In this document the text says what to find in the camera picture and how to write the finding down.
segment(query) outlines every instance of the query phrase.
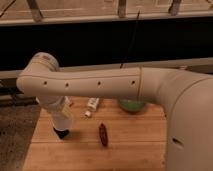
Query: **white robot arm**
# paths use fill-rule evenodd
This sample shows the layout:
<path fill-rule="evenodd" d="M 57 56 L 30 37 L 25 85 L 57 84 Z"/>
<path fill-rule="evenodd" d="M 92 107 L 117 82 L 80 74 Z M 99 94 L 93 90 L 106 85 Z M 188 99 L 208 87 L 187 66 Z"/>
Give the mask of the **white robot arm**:
<path fill-rule="evenodd" d="M 166 171 L 213 170 L 211 75 L 161 68 L 59 72 L 53 56 L 38 53 L 18 77 L 17 86 L 44 106 L 61 103 L 67 95 L 160 104 L 167 115 Z M 59 113 L 53 122 L 59 131 L 70 124 Z"/>

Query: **speckled floor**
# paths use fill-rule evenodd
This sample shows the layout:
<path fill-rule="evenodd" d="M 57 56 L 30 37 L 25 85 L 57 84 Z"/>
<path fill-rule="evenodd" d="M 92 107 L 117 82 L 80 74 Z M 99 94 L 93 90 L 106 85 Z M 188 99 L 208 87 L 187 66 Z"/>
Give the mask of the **speckled floor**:
<path fill-rule="evenodd" d="M 38 105 L 0 108 L 0 171 L 21 171 L 39 117 Z"/>

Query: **black background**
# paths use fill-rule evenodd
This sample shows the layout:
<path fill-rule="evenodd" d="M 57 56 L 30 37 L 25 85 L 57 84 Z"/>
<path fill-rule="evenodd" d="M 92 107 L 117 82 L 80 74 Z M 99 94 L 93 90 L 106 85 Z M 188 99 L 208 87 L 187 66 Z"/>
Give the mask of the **black background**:
<path fill-rule="evenodd" d="M 23 69 L 39 51 L 60 66 L 213 57 L 213 18 L 0 27 L 0 70 Z"/>

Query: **light green bowl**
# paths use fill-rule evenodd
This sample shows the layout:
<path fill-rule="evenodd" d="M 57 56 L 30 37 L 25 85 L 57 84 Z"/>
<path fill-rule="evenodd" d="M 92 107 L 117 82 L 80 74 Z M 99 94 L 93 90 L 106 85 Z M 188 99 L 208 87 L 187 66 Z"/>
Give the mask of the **light green bowl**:
<path fill-rule="evenodd" d="M 130 113 L 139 112 L 144 106 L 145 103 L 141 101 L 132 101 L 132 100 L 118 100 L 120 107 Z"/>

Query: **red chili pepper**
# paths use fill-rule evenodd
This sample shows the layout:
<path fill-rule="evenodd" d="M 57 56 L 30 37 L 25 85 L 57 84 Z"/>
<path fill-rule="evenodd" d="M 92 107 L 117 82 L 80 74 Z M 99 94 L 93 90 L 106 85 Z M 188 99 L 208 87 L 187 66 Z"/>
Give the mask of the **red chili pepper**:
<path fill-rule="evenodd" d="M 108 145 L 108 135 L 107 135 L 107 130 L 106 127 L 103 123 L 99 126 L 99 136 L 101 139 L 101 143 L 104 147 Z"/>

